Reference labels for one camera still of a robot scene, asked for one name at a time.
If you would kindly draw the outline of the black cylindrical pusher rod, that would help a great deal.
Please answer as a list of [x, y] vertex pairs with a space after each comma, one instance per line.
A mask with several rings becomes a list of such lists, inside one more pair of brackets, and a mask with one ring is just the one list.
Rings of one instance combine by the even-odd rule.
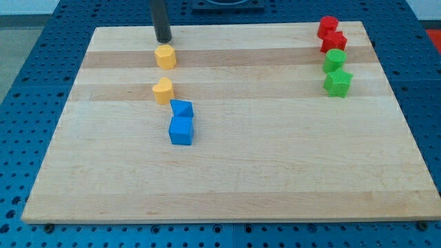
[[149, 0], [149, 5], [156, 40], [159, 43], [170, 42], [172, 33], [165, 0]]

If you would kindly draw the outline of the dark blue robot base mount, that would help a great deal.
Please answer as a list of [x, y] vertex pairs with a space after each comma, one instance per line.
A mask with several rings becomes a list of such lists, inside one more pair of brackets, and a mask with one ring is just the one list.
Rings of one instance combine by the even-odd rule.
[[265, 9], [264, 0], [189, 0], [192, 12]]

